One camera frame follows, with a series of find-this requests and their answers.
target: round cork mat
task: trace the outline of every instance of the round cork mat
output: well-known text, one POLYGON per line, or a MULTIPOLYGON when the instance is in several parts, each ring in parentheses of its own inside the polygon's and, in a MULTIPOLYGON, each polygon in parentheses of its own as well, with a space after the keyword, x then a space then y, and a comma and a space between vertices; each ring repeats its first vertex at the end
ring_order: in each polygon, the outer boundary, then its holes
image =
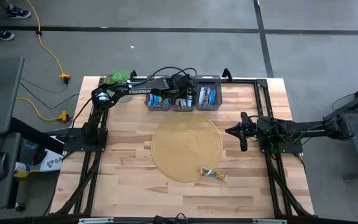
POLYGON ((197 181, 200 169, 215 169, 222 156, 222 139, 208 119, 192 113, 176 114, 164 121, 151 142, 154 164, 179 182, 197 181))

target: black floor line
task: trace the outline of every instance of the black floor line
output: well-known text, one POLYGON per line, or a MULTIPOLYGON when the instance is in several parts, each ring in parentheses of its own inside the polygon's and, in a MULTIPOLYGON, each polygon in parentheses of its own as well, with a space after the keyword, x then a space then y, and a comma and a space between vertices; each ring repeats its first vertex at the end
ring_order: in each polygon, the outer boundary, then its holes
MULTIPOLYGON (((0 26, 6 30, 36 31, 37 26, 0 26)), ((224 34, 257 34, 258 29, 225 29, 225 28, 157 28, 157 27, 66 27, 43 26, 41 31, 71 32, 183 32, 183 33, 224 33, 224 34)))
POLYGON ((358 30, 296 30, 296 29, 265 29, 265 34, 286 35, 358 35, 358 30))
MULTIPOLYGON (((36 31, 37 26, 0 26, 6 30, 36 31)), ((232 29, 232 28, 158 28, 158 27, 77 27, 42 26, 43 31, 68 32, 186 32, 225 34, 283 34, 283 35, 358 35, 358 30, 304 30, 304 29, 232 29)))
MULTIPOLYGON (((255 6, 256 21, 258 23, 258 28, 259 30, 265 30, 258 0, 254 0, 254 6, 255 6)), ((259 37, 260 37, 260 45, 262 46, 262 55, 264 57, 264 62, 265 62, 266 76, 267 78, 274 78, 272 62, 270 61, 269 49, 267 47, 265 32, 259 32, 259 37)))

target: snack wrapper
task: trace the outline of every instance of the snack wrapper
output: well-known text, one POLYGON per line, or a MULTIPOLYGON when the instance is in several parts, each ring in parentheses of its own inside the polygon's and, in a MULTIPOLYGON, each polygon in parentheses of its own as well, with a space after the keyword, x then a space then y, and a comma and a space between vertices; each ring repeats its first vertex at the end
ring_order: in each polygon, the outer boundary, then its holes
POLYGON ((212 178, 227 182, 227 178, 228 178, 227 173, 216 172, 216 171, 210 170, 205 167, 201 168, 200 171, 201 171, 201 175, 203 175, 203 176, 212 177, 212 178))

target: yellow extension cord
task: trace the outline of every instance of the yellow extension cord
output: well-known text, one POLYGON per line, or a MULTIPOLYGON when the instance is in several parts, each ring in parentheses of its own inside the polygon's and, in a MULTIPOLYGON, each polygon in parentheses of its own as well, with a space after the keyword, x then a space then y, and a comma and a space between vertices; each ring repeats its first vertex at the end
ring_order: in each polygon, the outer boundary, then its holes
POLYGON ((31 100, 27 99, 27 98, 24 98, 24 97, 17 97, 16 100, 26 100, 27 102, 29 102, 32 107, 34 107, 35 109, 35 112, 37 113, 37 115, 43 119, 44 121, 57 121, 59 119, 59 117, 57 118, 44 118, 39 112, 38 112, 38 109, 37 107, 35 106, 35 104, 33 102, 31 102, 31 100))
MULTIPOLYGON (((70 77, 70 75, 67 75, 67 74, 63 71, 62 66, 60 65, 59 59, 58 59, 46 46, 44 46, 44 43, 42 42, 42 39, 41 39, 41 34, 40 34, 41 25, 40 25, 40 19, 38 18, 37 11, 34 9, 34 6, 31 4, 31 2, 30 2, 29 0, 27 0, 27 2, 29 3, 29 5, 30 5, 30 7, 32 8, 32 10, 34 11, 35 17, 37 18, 37 23, 38 23, 38 33, 37 33, 37 35, 38 35, 38 39, 39 39, 39 41, 40 41, 40 44, 41 44, 41 46, 56 60, 57 65, 59 66, 60 71, 61 71, 61 73, 62 73, 62 74, 59 76, 59 78, 60 78, 61 80, 64 80, 65 83, 67 84, 67 83, 68 83, 68 80, 69 80, 71 77, 70 77)), ((27 98, 24 98, 24 97, 17 97, 16 100, 25 100, 25 101, 29 102, 29 103, 32 105, 32 107, 34 108, 34 110, 35 110, 35 112, 37 113, 37 115, 38 115, 41 119, 43 119, 44 121, 59 121, 59 120, 60 120, 60 121, 67 121, 67 120, 68 120, 68 114, 67 114, 66 111, 63 111, 63 112, 61 113, 61 115, 59 115, 59 116, 56 117, 56 118, 45 118, 45 117, 43 117, 43 116, 39 113, 37 107, 35 106, 35 104, 34 104, 33 102, 31 102, 31 100, 29 100, 29 99, 27 99, 27 98)))
POLYGON ((59 66, 60 68, 60 71, 62 74, 60 74, 59 78, 63 81, 65 81, 65 83, 67 84, 68 83, 68 80, 71 79, 71 76, 66 74, 63 69, 62 69, 62 66, 60 65, 60 62, 59 62, 59 59, 57 59, 57 57, 46 47, 44 46, 44 43, 42 42, 42 39, 41 39, 41 23, 40 23, 40 19, 38 18, 38 14, 37 14, 37 11, 34 9, 34 6, 31 4, 30 0, 27 0, 27 2, 29 3, 31 9, 34 11, 34 14, 35 14, 35 17, 37 18, 37 23, 38 23, 38 39, 40 41, 40 44, 41 46, 56 60, 57 62, 57 65, 59 66))

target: clear plastic container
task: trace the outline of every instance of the clear plastic container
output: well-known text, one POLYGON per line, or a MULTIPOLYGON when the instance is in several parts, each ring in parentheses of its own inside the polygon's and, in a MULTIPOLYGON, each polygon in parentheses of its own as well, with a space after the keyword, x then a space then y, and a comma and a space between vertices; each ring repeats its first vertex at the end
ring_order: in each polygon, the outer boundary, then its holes
POLYGON ((161 97, 153 94, 147 94, 144 104, 150 111, 167 111, 170 109, 170 99, 162 100, 161 97))
POLYGON ((197 95, 189 94, 186 99, 171 99, 173 111, 193 111, 196 108, 197 95))
MULTIPOLYGON (((153 77, 154 78, 163 78, 163 77, 167 77, 167 75, 156 75, 153 77)), ((158 100, 160 101, 161 98, 158 97, 158 99, 156 98, 157 96, 154 97, 152 104, 150 104, 150 96, 153 96, 153 94, 147 94, 146 95, 146 99, 144 101, 144 104, 147 106, 147 108, 150 111, 167 111, 171 108, 170 106, 170 99, 165 99, 164 103, 162 105, 162 103, 159 104, 155 104, 154 100, 158 100)))
POLYGON ((219 75, 198 75, 197 109, 200 111, 216 111, 222 105, 222 85, 219 75))

